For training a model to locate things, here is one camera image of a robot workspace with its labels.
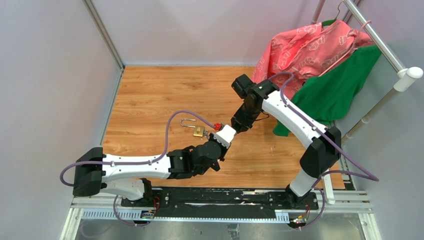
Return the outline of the brass padlock steel shackle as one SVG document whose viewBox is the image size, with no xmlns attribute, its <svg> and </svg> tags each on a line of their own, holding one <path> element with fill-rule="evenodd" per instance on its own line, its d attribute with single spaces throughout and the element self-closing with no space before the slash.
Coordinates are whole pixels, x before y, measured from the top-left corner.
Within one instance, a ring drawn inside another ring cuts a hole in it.
<svg viewBox="0 0 424 240">
<path fill-rule="evenodd" d="M 180 120 L 180 125 L 182 127 L 191 128 L 193 129 L 193 136 L 203 138 L 204 137 L 204 131 L 206 128 L 202 125 L 192 125 L 192 124 L 186 124 L 186 122 L 196 122 L 196 119 L 191 118 L 183 118 Z"/>
</svg>

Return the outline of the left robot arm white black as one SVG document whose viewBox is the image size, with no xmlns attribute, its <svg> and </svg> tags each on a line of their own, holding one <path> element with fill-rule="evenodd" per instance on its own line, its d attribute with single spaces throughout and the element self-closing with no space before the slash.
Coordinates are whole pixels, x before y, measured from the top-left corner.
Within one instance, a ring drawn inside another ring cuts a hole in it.
<svg viewBox="0 0 424 240">
<path fill-rule="evenodd" d="M 217 172 L 226 151 L 215 141 L 173 150 L 164 156 L 117 156 L 93 147 L 75 162 L 72 194 L 91 197 L 107 193 L 146 207 L 153 201 L 149 178 L 180 180 L 203 175 L 209 169 Z"/>
</svg>

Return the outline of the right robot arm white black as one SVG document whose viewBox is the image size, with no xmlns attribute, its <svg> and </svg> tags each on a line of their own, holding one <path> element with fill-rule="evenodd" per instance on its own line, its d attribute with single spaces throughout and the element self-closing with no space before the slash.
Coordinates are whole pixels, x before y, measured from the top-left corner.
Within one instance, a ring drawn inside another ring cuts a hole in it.
<svg viewBox="0 0 424 240">
<path fill-rule="evenodd" d="M 306 201 L 306 195 L 315 187 L 318 179 L 340 158 L 341 132 L 336 127 L 327 128 L 301 111 L 271 80 L 254 83 L 243 74 L 231 85 L 243 104 L 231 118 L 236 133 L 253 127 L 261 112 L 266 112 L 282 123 L 305 147 L 300 158 L 300 170 L 286 187 L 285 201 L 292 209 L 298 209 Z"/>
</svg>

